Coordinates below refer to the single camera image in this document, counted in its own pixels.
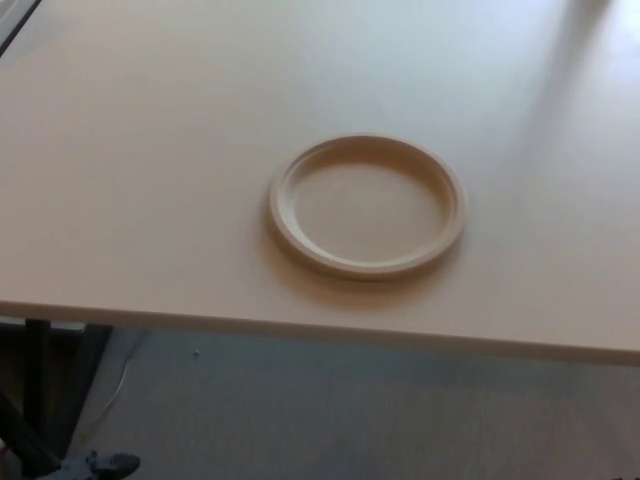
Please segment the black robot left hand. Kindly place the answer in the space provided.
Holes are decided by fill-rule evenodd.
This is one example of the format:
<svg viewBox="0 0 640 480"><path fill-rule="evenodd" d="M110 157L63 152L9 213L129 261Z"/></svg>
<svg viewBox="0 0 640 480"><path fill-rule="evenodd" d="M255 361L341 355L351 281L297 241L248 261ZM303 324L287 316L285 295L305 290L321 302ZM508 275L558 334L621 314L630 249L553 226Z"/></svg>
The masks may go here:
<svg viewBox="0 0 640 480"><path fill-rule="evenodd" d="M60 469L61 479L126 479L135 473L141 459L133 454L99 455L96 451L81 458L66 461Z"/></svg>

